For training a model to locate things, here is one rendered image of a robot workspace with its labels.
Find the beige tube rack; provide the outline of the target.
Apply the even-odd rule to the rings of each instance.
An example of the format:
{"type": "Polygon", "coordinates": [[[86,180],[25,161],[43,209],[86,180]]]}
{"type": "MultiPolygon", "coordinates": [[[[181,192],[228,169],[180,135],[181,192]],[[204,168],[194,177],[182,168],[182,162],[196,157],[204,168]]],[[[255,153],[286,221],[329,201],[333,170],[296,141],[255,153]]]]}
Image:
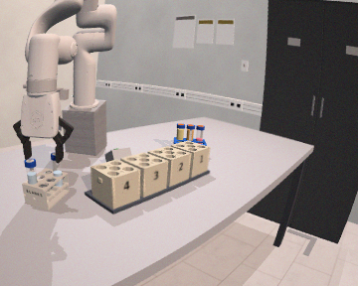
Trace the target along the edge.
{"type": "Polygon", "coordinates": [[[28,180],[22,184],[25,204],[48,211],[70,191],[68,173],[63,172],[61,177],[55,177],[53,170],[46,168],[37,174],[37,177],[39,176],[45,178],[38,179],[37,184],[30,185],[28,180]],[[46,174],[43,174],[44,172],[46,174]],[[63,185],[55,186],[61,179],[63,179],[63,185]]]}

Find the beige bucket adapter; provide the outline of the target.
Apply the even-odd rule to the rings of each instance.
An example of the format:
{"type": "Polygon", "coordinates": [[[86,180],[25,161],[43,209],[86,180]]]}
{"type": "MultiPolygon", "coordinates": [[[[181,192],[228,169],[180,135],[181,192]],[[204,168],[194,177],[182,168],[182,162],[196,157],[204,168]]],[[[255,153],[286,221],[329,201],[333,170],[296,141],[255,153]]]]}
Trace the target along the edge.
{"type": "Polygon", "coordinates": [[[90,166],[90,177],[92,195],[112,209],[140,200],[140,170],[135,167],[113,160],[90,166]]]}
{"type": "Polygon", "coordinates": [[[145,152],[120,161],[140,169],[140,196],[145,198],[167,187],[168,161],[145,152]],[[149,166],[150,165],[150,166],[149,166]]]}
{"type": "Polygon", "coordinates": [[[177,143],[170,147],[192,153],[189,174],[190,178],[208,171],[210,147],[191,141],[177,143]]]}
{"type": "Polygon", "coordinates": [[[191,154],[173,147],[162,147],[147,151],[147,154],[168,161],[167,187],[189,179],[191,154]]]}

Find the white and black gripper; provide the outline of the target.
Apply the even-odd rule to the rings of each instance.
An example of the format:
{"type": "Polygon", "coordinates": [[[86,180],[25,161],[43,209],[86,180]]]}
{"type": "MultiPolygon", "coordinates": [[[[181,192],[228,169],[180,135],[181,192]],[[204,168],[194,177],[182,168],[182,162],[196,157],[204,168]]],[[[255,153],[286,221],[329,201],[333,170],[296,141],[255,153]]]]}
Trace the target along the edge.
{"type": "Polygon", "coordinates": [[[62,119],[60,97],[56,90],[25,93],[22,101],[21,120],[15,123],[13,128],[23,144],[25,160],[32,157],[30,137],[53,138],[57,144],[55,147],[56,163],[63,160],[64,143],[74,130],[71,124],[62,119]],[[62,127],[66,129],[64,136],[61,134],[62,127]]]}

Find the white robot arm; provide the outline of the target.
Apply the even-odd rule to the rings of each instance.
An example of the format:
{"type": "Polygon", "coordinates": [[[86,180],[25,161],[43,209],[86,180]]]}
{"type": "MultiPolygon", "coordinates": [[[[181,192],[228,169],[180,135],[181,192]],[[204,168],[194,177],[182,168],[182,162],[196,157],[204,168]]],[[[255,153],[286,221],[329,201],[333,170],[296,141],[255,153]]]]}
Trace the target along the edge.
{"type": "Polygon", "coordinates": [[[107,52],[113,48],[116,16],[113,5],[98,5],[98,0],[55,0],[30,29],[25,48],[28,73],[23,88],[30,93],[56,90],[60,100],[69,99],[68,89],[57,88],[57,63],[65,65],[74,60],[71,108],[82,110],[98,106],[95,60],[90,53],[107,52]],[[74,15],[79,28],[103,29],[78,31],[73,37],[46,34],[54,25],[74,15]]]}

